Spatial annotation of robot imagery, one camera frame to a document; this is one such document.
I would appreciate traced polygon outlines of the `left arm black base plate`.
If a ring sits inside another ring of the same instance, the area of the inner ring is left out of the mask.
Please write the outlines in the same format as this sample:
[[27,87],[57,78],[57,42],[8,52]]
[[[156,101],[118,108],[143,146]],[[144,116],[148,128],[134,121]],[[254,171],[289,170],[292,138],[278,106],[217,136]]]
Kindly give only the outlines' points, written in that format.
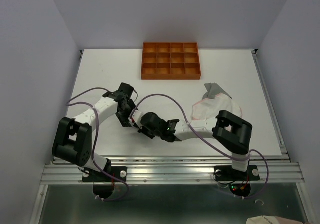
[[[103,174],[89,168],[84,168],[82,172],[83,183],[119,183],[118,180],[114,180]],[[110,176],[119,179],[123,182],[127,181],[128,168],[126,166],[114,166],[111,168]]]

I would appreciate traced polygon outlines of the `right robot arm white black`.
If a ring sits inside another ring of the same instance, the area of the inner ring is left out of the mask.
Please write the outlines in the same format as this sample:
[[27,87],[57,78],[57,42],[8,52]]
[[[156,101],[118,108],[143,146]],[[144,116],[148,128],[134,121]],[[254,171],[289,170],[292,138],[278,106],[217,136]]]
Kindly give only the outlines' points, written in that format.
[[214,118],[187,122],[180,119],[166,121],[153,112],[136,110],[129,120],[151,139],[159,137],[168,143],[215,139],[231,152],[231,176],[242,179],[248,174],[253,126],[229,111],[221,110]]

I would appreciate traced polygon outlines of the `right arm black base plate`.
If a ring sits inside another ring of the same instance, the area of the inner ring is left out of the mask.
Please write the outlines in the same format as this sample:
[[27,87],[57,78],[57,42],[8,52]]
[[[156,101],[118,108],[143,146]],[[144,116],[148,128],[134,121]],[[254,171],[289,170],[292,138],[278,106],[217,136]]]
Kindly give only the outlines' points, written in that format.
[[249,165],[245,172],[235,170],[231,165],[216,166],[213,174],[218,182],[259,181],[261,179],[256,165]]

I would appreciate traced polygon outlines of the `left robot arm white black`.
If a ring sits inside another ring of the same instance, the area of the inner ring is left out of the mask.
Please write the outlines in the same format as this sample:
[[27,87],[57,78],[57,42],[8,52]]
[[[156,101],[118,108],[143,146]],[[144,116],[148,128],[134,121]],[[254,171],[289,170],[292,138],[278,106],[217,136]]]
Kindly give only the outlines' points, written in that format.
[[95,104],[82,114],[60,120],[52,147],[52,155],[80,168],[94,170],[100,181],[111,177],[111,161],[95,153],[93,150],[93,132],[100,124],[112,116],[116,116],[122,127],[132,127],[129,115],[135,107],[131,99],[135,89],[121,83],[118,90],[106,92]]

